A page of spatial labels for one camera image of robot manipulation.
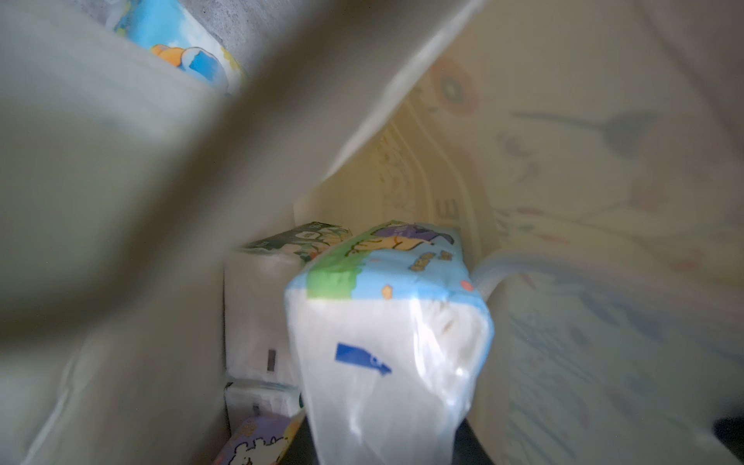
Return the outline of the floral canvas tote bag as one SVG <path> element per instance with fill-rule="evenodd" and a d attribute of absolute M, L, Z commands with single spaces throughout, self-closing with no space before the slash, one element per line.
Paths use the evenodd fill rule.
<path fill-rule="evenodd" d="M 125 2 L 1 5 L 3 463 L 212 464 L 228 257 L 391 221 L 494 323 L 448 464 L 742 462 L 741 2 L 178 1 L 236 95 Z"/>

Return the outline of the light blue wipes pack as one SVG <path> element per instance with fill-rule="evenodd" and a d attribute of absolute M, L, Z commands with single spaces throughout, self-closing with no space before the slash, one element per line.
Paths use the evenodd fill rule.
<path fill-rule="evenodd" d="M 452 228 L 391 221 L 329 249 L 285 292 L 323 464 L 448 464 L 494 335 Z"/>

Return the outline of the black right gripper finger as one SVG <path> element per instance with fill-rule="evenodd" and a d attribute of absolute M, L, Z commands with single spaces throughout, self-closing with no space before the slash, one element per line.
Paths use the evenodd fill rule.
<path fill-rule="evenodd" d="M 744 447 L 744 418 L 720 418 L 713 425 L 714 436 L 728 449 Z"/>

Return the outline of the purple puppy tissue pack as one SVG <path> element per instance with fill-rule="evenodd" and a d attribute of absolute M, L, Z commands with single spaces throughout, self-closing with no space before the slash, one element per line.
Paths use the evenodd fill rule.
<path fill-rule="evenodd" d="M 292 417 L 250 417 L 236 430 L 212 464 L 278 464 L 304 420 L 303 411 Z"/>

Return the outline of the green blue tissue pack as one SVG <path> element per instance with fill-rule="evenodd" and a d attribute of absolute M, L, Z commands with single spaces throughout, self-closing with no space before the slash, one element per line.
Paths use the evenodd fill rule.
<path fill-rule="evenodd" d="M 311 222 L 248 243 L 224 271 L 225 352 L 230 378 L 296 386 L 284 304 L 287 285 L 350 230 Z"/>

